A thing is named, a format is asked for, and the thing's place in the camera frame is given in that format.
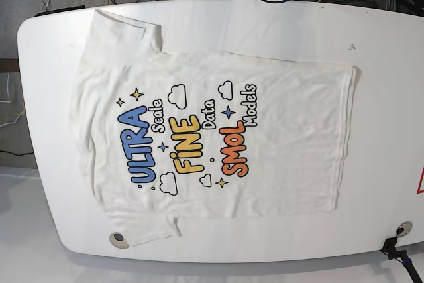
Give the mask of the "white printed T-shirt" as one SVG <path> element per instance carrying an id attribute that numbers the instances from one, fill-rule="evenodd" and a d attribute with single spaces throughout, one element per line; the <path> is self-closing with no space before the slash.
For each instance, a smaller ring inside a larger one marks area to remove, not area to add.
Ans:
<path id="1" fill-rule="evenodd" d="M 356 70 L 165 53 L 158 25 L 96 11 L 68 112 L 79 167 L 127 245 L 182 219 L 336 209 Z"/>

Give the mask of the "red white warning sticker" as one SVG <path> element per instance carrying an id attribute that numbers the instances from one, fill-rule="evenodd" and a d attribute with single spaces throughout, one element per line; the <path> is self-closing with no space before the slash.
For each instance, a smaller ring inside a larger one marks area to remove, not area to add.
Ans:
<path id="1" fill-rule="evenodd" d="M 419 184 L 418 184 L 418 187 L 417 187 L 417 194 L 422 194 L 424 192 L 423 179 L 424 179 L 424 169 L 422 170 L 421 177 L 420 177 L 420 180 L 419 180 Z"/>

